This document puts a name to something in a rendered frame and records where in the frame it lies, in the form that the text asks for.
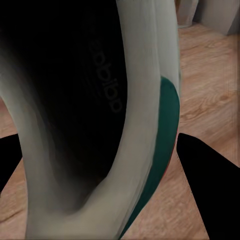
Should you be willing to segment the gym shoe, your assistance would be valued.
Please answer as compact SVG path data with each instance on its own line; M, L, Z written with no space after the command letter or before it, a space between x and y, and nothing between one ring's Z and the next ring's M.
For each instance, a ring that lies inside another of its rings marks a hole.
M120 240L178 132L175 0L0 0L0 96L26 174L25 240Z

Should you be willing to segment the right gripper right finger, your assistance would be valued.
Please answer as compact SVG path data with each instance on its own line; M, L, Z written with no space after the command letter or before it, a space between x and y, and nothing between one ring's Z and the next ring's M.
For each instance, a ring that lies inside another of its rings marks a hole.
M210 240L240 240L240 168L184 133L176 150Z

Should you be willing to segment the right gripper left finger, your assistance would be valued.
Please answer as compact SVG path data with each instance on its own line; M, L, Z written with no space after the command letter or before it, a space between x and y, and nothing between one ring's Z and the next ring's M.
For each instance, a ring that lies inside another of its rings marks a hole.
M18 134L0 138L0 193L21 161L22 149Z

